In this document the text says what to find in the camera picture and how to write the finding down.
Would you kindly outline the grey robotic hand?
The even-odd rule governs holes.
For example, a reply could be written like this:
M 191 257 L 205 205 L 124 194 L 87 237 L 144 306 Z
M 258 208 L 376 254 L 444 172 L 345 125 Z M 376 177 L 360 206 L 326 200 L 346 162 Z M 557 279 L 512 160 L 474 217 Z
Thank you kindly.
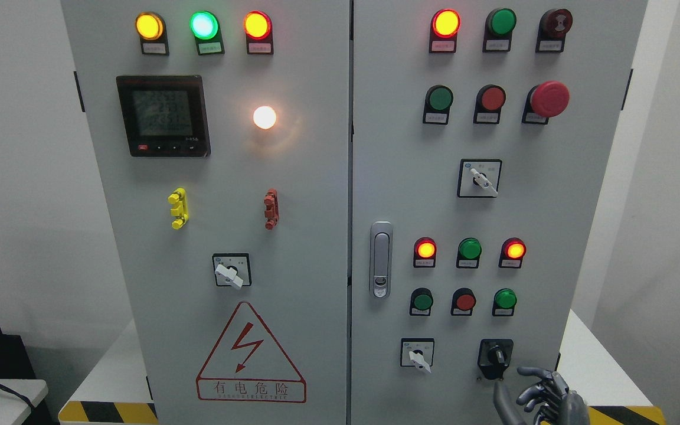
M 542 421 L 550 424 L 590 423 L 588 406 L 577 392 L 569 389 L 561 374 L 543 368 L 529 367 L 520 367 L 517 371 L 522 376 L 540 378 L 539 382 L 527 387 L 515 402 L 523 406 L 525 412 L 531 412 L 536 406 L 540 407 L 534 417 L 534 424 L 540 424 Z M 512 397 L 502 381 L 494 384 L 493 404 L 502 423 L 526 423 L 514 409 Z

